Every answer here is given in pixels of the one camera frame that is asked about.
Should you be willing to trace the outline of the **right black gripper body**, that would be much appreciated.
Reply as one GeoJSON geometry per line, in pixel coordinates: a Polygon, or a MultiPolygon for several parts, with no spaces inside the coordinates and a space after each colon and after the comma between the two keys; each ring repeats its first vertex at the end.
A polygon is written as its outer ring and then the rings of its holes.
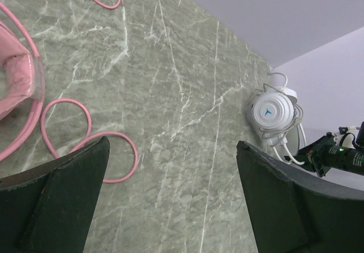
{"type": "Polygon", "coordinates": [[[330,167],[323,164],[322,154],[324,147],[332,147],[336,144],[333,138],[334,135],[331,132],[327,132],[315,142],[299,149],[297,161],[304,163],[300,167],[306,171],[315,173],[318,177],[324,177],[330,170],[330,167]]]}

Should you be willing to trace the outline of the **white headset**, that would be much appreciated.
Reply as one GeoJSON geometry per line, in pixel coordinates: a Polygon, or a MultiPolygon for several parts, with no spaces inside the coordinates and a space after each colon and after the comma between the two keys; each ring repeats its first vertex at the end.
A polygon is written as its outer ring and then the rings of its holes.
{"type": "Polygon", "coordinates": [[[307,145],[302,125],[304,111],[297,102],[297,93],[287,87],[288,77],[281,72],[269,71],[267,74],[283,76],[284,84],[264,83],[263,89],[258,90],[259,94],[245,108],[247,121],[278,160],[301,166],[303,163],[295,156],[300,146],[307,145]]]}

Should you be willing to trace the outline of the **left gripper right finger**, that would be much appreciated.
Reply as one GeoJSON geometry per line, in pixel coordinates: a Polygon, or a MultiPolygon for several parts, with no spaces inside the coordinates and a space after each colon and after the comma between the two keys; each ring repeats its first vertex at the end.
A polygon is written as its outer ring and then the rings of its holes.
{"type": "Polygon", "coordinates": [[[363,252],[363,191],[314,177],[237,144],[259,252],[363,252]]]}

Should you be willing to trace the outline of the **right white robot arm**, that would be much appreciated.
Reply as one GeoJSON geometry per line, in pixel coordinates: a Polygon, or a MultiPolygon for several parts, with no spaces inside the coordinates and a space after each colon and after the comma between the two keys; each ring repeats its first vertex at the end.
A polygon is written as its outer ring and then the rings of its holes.
{"type": "Polygon", "coordinates": [[[363,126],[340,127],[300,149],[295,159],[301,167],[324,177],[334,168],[363,175],[363,126]]]}

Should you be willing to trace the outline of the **pink headset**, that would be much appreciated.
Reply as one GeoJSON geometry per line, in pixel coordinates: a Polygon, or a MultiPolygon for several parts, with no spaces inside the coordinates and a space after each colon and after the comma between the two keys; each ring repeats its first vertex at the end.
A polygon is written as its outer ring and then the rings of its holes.
{"type": "Polygon", "coordinates": [[[14,60],[43,76],[1,110],[1,177],[34,169],[107,136],[115,151],[104,181],[139,176],[131,106],[131,56],[122,0],[1,0],[1,32],[22,46],[14,60]]]}

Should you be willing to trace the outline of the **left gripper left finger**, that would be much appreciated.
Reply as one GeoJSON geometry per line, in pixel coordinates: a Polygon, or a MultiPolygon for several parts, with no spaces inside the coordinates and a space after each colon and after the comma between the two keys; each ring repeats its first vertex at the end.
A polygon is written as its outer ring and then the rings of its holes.
{"type": "Polygon", "coordinates": [[[83,252],[110,155],[107,137],[1,179],[1,252],[83,252]]]}

